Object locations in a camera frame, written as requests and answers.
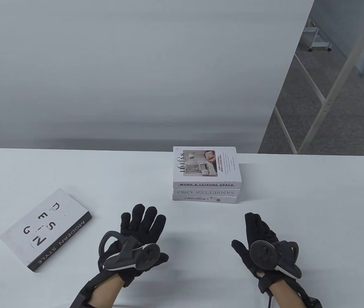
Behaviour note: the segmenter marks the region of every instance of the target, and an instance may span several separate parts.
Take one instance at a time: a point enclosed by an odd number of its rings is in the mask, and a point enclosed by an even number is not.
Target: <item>metal bar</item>
[[[303,29],[304,33],[310,33],[310,32],[316,32],[317,31],[317,27],[305,27]]]
[[[295,53],[295,58],[296,58],[297,62],[299,63],[300,68],[302,69],[303,75],[305,76],[306,80],[308,81],[308,83],[312,87],[314,93],[317,95],[318,99],[320,100],[320,103],[323,105],[326,99],[324,98],[322,92],[319,90],[319,88],[317,87],[317,85],[313,81],[312,77],[309,75],[308,71],[305,69],[302,62],[299,60],[296,53]]]
[[[316,41],[316,37],[317,37],[317,34],[319,33],[319,28],[318,27],[316,27],[316,31],[315,31],[315,36],[313,37],[313,41],[311,42],[311,47],[310,48],[312,48],[313,47],[313,43]]]
[[[364,47],[364,27],[362,28],[363,31],[359,35],[358,40],[356,41],[351,54],[349,55],[348,59],[346,60],[342,70],[340,71],[333,87],[331,88],[329,95],[326,98],[325,104],[322,105],[320,108],[319,113],[316,116],[312,126],[309,129],[305,139],[303,140],[298,153],[303,153],[306,148],[309,146],[310,142],[316,135],[317,131],[320,128],[320,125],[323,123],[324,118],[326,117],[327,112],[329,111],[330,107],[334,103],[337,95],[339,94],[343,84],[345,83],[346,79],[348,79],[350,72],[352,71],[355,63],[358,61],[358,58],[363,50]]]
[[[314,42],[312,47],[328,47],[329,42]]]
[[[273,108],[273,112],[276,114],[276,117],[278,118],[280,127],[282,128],[283,133],[285,134],[285,137],[288,140],[289,146],[292,149],[292,153],[297,154],[297,151],[296,151],[295,145],[293,144],[292,138],[290,137],[289,132],[286,129],[285,123],[283,123],[282,117],[280,116],[280,113],[279,113],[278,109],[276,108],[276,106],[275,106],[275,108]]]

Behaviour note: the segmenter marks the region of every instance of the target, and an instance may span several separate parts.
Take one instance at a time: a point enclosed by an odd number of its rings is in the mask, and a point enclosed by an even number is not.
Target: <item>stacked books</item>
[[[173,147],[173,200],[236,203],[242,185],[234,147]]]

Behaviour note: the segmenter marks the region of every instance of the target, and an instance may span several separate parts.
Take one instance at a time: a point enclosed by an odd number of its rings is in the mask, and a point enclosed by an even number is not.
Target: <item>book spine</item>
[[[76,223],[74,223],[66,232],[63,233],[56,241],[52,243],[42,254],[40,254],[34,261],[32,261],[28,268],[35,271],[41,266],[48,258],[53,255],[64,243],[66,243],[79,229],[81,229],[89,220],[92,215],[86,212]]]
[[[181,196],[172,194],[173,200],[178,201],[198,201],[198,202],[215,202],[215,203],[236,203],[237,197],[225,196]]]
[[[189,189],[189,188],[177,188],[173,190],[173,194],[184,196],[200,196],[200,195],[217,195],[236,197],[239,195],[240,189]]]
[[[240,189],[241,182],[173,182],[173,188]]]

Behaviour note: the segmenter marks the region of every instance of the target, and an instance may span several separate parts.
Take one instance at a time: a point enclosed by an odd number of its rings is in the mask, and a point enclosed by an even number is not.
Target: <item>gray wall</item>
[[[0,147],[257,152],[312,1],[0,0]]]
[[[364,25],[364,0],[315,0],[311,16],[347,57]],[[364,73],[364,50],[356,68]]]

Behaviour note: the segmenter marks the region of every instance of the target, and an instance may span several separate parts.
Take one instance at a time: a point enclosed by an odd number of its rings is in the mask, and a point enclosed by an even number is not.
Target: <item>book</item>
[[[234,147],[173,147],[173,188],[240,189]]]
[[[35,271],[91,218],[89,211],[58,189],[3,232],[0,239]]]
[[[239,195],[240,189],[201,189],[201,188],[175,188],[174,195],[200,196],[200,195],[216,195],[226,197],[236,197]]]
[[[216,202],[216,203],[236,203],[237,197],[226,196],[190,196],[190,195],[177,195],[172,194],[172,199],[177,201],[199,201],[199,202]]]

